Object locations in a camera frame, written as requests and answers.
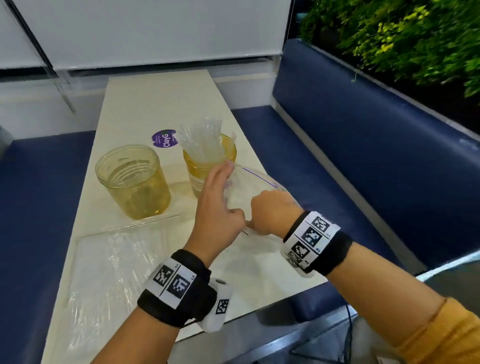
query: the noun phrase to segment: bench backrest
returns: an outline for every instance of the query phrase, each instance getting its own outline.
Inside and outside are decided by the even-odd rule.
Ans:
[[[480,248],[480,143],[299,40],[274,97],[428,267]]]

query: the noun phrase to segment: bundle of straws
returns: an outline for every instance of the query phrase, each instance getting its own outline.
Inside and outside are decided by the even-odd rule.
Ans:
[[[175,139],[188,153],[190,158],[199,164],[216,164],[230,155],[237,136],[232,133],[230,144],[225,149],[222,144],[220,129],[222,121],[219,119],[204,119],[203,122],[193,124],[189,128],[183,125],[181,130],[174,134]]]

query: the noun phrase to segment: mustard yellow sweater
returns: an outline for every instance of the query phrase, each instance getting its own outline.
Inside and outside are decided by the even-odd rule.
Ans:
[[[408,364],[480,364],[480,319],[448,298],[397,351]]]

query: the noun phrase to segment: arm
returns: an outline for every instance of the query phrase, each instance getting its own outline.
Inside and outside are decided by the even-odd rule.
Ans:
[[[261,234],[284,238],[302,212],[288,193],[262,192],[252,200],[252,221],[247,224]],[[394,346],[426,325],[445,301],[407,272],[356,243],[327,278]]]
[[[223,198],[225,182],[232,172],[231,163],[215,166],[210,171],[198,199],[192,234],[184,247],[207,268],[245,227],[243,211],[228,210]],[[179,331],[137,307],[92,364],[165,363]]]

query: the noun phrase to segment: green foliage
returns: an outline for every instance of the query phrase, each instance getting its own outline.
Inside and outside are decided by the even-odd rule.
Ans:
[[[314,0],[300,37],[312,43],[322,28],[340,33],[361,68],[420,85],[459,78],[466,97],[480,92],[479,0]]]

